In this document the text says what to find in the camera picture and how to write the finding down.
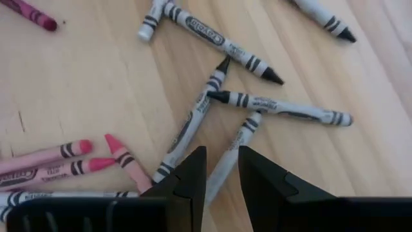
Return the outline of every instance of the crayon tip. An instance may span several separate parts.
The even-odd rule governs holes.
[[[285,82],[273,71],[272,68],[268,67],[262,74],[262,78],[268,81],[272,81],[283,85]]]
[[[124,145],[111,134],[105,134],[104,137],[106,138],[106,142],[108,143],[110,152],[112,154],[114,154],[120,148],[124,148]]]
[[[217,70],[223,72],[225,75],[227,74],[227,70],[230,64],[230,56],[227,55],[226,58],[216,67]]]
[[[350,41],[352,43],[355,43],[357,40],[355,38],[355,36],[349,31],[348,28],[345,28],[339,35],[339,38],[341,39],[345,39],[347,41]]]
[[[47,19],[43,27],[49,32],[54,32],[57,29],[57,23],[53,19]]]
[[[116,163],[113,158],[93,158],[89,161],[90,171],[98,171],[112,166]]]
[[[88,139],[82,139],[80,140],[80,150],[82,151],[83,154],[87,154],[91,152],[93,149],[93,145]]]
[[[207,92],[208,97],[216,99],[222,103],[228,103],[230,99],[230,92],[223,91],[223,92]]]

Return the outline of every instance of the gray crayon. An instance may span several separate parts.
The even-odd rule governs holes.
[[[224,36],[217,31],[193,17],[189,12],[182,10],[173,3],[166,3],[164,14],[178,25],[192,32],[194,35],[209,42],[209,44],[213,45],[216,49],[230,55],[235,61],[241,63],[248,71],[254,73],[258,77],[278,84],[284,84],[283,80],[277,76],[275,71],[269,67],[265,61],[246,52],[243,48],[229,39],[224,38]]]
[[[200,123],[211,105],[211,100],[206,96],[206,94],[208,92],[219,91],[221,85],[226,79],[229,63],[230,57],[227,56],[209,78],[209,81],[206,83],[204,89],[197,98],[193,109],[189,112],[186,123],[183,125],[180,133],[174,138],[172,146],[163,159],[163,162],[153,175],[153,184],[159,183],[163,180],[163,178],[168,176],[177,166],[178,161],[183,157],[187,146],[194,137],[194,134],[198,130]]]
[[[311,121],[336,126],[350,126],[353,123],[353,118],[349,113],[275,101],[267,97],[256,97],[246,93],[229,91],[209,92],[207,95],[222,103],[247,108],[250,110],[261,110],[262,112],[278,115],[289,115],[300,119],[308,119]]]
[[[209,206],[218,194],[221,186],[225,182],[238,161],[239,147],[247,145],[251,140],[254,132],[260,125],[262,114],[255,111],[250,115],[238,131],[238,135],[230,145],[229,149],[223,154],[218,164],[212,171],[206,181],[205,205]]]
[[[348,25],[336,16],[331,14],[327,9],[321,6],[317,0],[287,0],[294,6],[304,12],[308,17],[322,26],[332,35],[348,40],[352,43],[356,42],[355,36],[350,32]]]
[[[0,206],[0,221],[1,222],[6,222],[7,215],[9,212],[11,212],[12,209],[13,207],[10,207],[10,206]]]
[[[54,191],[54,192],[28,192],[28,191],[6,191],[0,192],[0,206],[17,206],[25,201],[37,198],[55,197],[138,197],[135,192],[93,192],[93,191]]]

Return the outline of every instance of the pink crayon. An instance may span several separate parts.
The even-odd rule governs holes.
[[[130,178],[132,178],[137,185],[137,190],[140,194],[147,191],[152,187],[151,179],[146,175],[139,163],[133,158],[126,147],[114,136],[107,134],[104,136],[109,145],[110,152],[116,159],[116,162],[120,164]]]
[[[0,162],[0,174],[35,167],[61,159],[68,159],[77,155],[84,155],[91,152],[92,149],[93,145],[90,140],[84,139],[63,144],[54,148],[35,151],[27,155],[22,155]]]
[[[22,0],[0,0],[0,2],[47,31],[54,32],[57,29],[57,23],[54,19]]]
[[[33,184],[42,184],[53,180],[84,175],[113,165],[113,158],[93,158],[60,164],[44,168],[28,168],[0,175],[0,191],[22,188]]]

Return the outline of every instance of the wooden table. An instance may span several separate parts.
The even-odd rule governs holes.
[[[51,34],[0,5],[0,148],[8,159],[103,134],[124,141],[154,173],[214,67],[223,59],[163,20],[153,42],[136,32],[151,1],[28,1],[54,16]],[[180,4],[286,81],[238,64],[226,90],[349,111],[336,128],[265,115],[250,146],[335,195],[412,194],[412,1],[320,0],[358,42],[338,41],[283,0],[184,0]],[[210,173],[248,112],[214,103],[187,153],[208,151]],[[119,167],[34,186],[37,190],[133,190]],[[205,231],[251,231],[235,169],[205,214]]]

